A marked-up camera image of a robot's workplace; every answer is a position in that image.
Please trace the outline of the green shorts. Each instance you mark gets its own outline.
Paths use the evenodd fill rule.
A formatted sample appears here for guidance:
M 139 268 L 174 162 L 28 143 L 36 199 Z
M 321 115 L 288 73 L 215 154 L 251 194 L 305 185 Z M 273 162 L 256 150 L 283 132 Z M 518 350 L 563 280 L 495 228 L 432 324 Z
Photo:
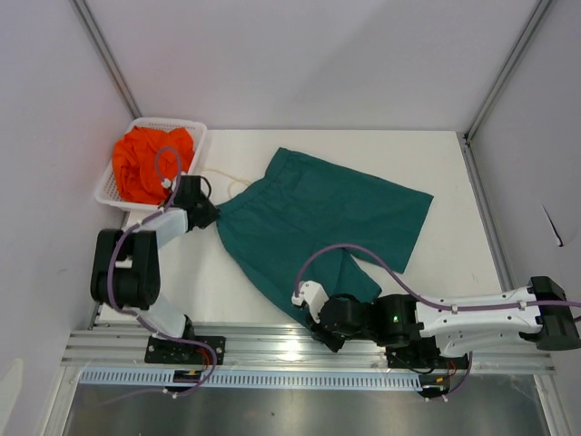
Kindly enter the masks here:
M 316 157 L 277 150 L 263 178 L 220 205 L 221 242 L 250 282 L 304 324 L 296 279 L 370 302 L 381 287 L 358 265 L 372 251 L 394 272 L 409 263 L 433 197 Z

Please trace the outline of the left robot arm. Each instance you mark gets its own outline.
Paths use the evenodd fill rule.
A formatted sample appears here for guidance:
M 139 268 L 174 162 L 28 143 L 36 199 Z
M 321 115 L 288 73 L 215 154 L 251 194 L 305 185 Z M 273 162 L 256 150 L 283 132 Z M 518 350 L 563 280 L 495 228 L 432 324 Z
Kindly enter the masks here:
M 128 228 L 103 229 L 97 235 L 90 294 L 94 301 L 130 315 L 154 337 L 166 340 L 175 362 L 189 362 L 197 341 L 189 316 L 161 294 L 159 251 L 219 217 L 211 201 L 212 186 L 201 175 L 181 175 L 155 211 Z

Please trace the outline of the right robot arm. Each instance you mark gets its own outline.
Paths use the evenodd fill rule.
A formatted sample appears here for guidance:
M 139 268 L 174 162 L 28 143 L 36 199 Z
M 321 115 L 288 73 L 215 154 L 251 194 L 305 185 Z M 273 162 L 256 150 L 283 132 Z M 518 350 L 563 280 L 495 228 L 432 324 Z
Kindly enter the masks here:
M 546 276 L 509 292 L 434 299 L 409 293 L 361 302 L 350 294 L 329 296 L 314 281 L 301 282 L 294 305 L 308 312 L 313 337 L 337 352 L 344 342 L 374 342 L 390 351 L 415 348 L 431 367 L 445 358 L 521 342 L 540 351 L 576 350 L 580 334 L 564 290 Z

